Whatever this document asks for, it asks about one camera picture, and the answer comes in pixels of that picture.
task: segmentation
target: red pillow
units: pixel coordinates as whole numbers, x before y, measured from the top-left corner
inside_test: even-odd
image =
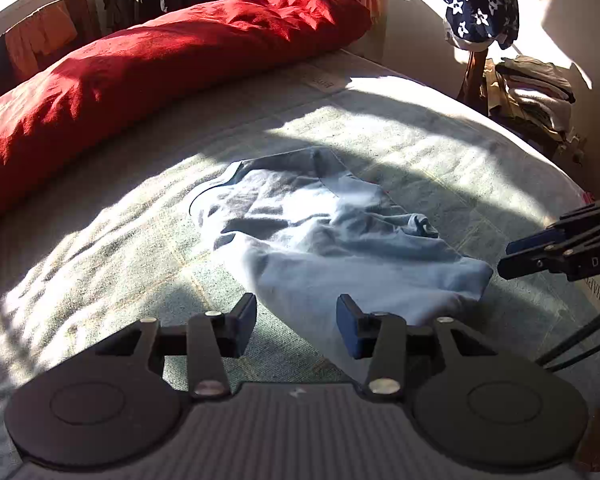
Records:
[[[355,0],[221,0],[75,50],[0,97],[0,215],[175,98],[335,50],[370,25]]]

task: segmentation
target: white star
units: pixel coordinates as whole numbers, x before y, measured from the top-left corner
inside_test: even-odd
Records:
[[[480,9],[478,9],[478,12],[473,16],[475,18],[476,25],[480,25],[481,23],[489,25],[489,22],[487,21],[487,15],[483,13]]]
[[[495,10],[498,10],[498,7],[502,5],[502,2],[500,0],[487,0],[489,2],[489,10],[491,12],[491,15],[493,16],[493,13]]]
[[[462,5],[464,5],[464,2],[459,2],[458,0],[454,0],[452,4],[446,4],[447,7],[451,7],[454,10],[454,14],[462,14]]]
[[[464,38],[465,34],[468,34],[469,31],[466,30],[466,22],[460,22],[460,27],[458,27],[458,36],[460,36],[461,38]]]

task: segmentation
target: bed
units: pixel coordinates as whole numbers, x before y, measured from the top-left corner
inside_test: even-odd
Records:
[[[17,386],[141,317],[180,324],[226,312],[244,292],[200,240],[190,191],[232,161],[313,145],[493,267],[509,241],[584,203],[507,130],[343,50],[190,94],[85,153],[0,221],[0,479],[18,464],[2,422]],[[563,276],[494,274],[463,320],[534,357],[599,307]],[[225,365],[234,388],[347,379],[266,305],[246,355]],[[560,375],[595,410],[600,354]],[[164,377],[186,388],[183,359],[169,358]]]

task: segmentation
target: folded clothes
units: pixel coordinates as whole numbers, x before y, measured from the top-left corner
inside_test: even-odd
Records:
[[[359,381],[368,363],[349,357],[340,338],[339,295],[422,324],[480,300],[492,273],[327,148],[234,162],[191,200],[203,240],[234,278]]]
[[[511,88],[523,88],[526,90],[538,90],[549,97],[556,99],[562,99],[564,101],[569,100],[569,95],[560,90],[557,86],[547,83],[546,81],[540,81],[539,79],[533,79],[531,77],[524,77],[521,75],[510,74],[506,76],[507,85]]]
[[[517,56],[516,59],[503,58],[496,70],[504,75],[526,76],[557,86],[567,94],[570,103],[576,101],[571,84],[559,72],[553,63],[543,63],[533,57]]]
[[[567,101],[549,97],[537,90],[509,87],[507,91],[524,110],[535,115],[553,131],[568,132],[571,129],[571,104]]]

